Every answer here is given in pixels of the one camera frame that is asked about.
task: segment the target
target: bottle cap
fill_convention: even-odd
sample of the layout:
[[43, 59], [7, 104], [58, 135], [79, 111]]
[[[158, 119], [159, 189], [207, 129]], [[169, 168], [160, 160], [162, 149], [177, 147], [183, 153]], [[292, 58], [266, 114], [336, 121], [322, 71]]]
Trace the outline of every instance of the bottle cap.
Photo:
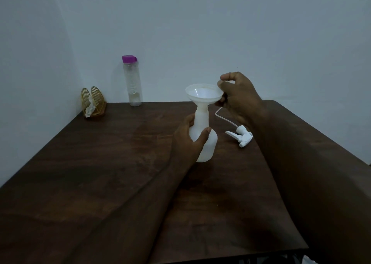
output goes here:
[[124, 55], [123, 56], [123, 63], [124, 64], [130, 64], [137, 62], [137, 58], [134, 55]]

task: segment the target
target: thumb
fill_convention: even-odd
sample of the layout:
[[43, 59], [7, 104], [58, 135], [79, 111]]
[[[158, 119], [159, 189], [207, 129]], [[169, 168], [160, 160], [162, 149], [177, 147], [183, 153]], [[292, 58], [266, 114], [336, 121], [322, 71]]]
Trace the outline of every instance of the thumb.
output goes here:
[[228, 95], [232, 95], [234, 90], [234, 84], [228, 81], [219, 80], [218, 86], [223, 92], [227, 93]]
[[207, 127], [205, 128], [200, 136], [198, 137], [198, 139], [196, 140], [196, 143], [197, 144], [200, 144], [202, 147], [205, 145], [206, 141], [208, 140], [208, 136], [211, 132], [211, 127]]

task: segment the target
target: wooden table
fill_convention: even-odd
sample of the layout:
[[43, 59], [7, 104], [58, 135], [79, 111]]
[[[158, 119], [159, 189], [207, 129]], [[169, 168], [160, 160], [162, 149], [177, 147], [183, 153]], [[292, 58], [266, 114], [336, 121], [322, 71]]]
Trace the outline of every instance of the wooden table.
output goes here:
[[[348, 154], [278, 103], [267, 105], [323, 155]], [[61, 263], [159, 171], [173, 131], [195, 108], [192, 102], [109, 103], [100, 119], [78, 115], [0, 189], [0, 263]], [[233, 126], [215, 110], [209, 108], [219, 136], [214, 156], [179, 186], [149, 263], [307, 248], [256, 142], [239, 148], [225, 134]], [[341, 164], [370, 190], [363, 162], [351, 156]]]

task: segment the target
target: person's right arm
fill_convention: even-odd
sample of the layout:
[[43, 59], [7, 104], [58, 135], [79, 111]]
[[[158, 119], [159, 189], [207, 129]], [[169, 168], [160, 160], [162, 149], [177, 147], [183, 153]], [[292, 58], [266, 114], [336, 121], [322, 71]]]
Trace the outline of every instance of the person's right arm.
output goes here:
[[218, 86], [227, 108], [253, 133], [300, 234], [323, 263], [371, 263], [371, 200], [336, 164], [322, 157], [265, 107], [243, 74]]

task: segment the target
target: clear water bottle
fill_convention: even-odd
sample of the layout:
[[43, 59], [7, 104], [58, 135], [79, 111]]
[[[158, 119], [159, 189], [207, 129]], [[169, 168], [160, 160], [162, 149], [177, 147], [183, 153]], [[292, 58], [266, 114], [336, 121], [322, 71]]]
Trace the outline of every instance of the clear water bottle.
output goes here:
[[133, 55], [123, 56], [123, 72], [129, 94], [129, 102], [133, 107], [142, 103], [142, 88], [139, 78], [138, 60]]

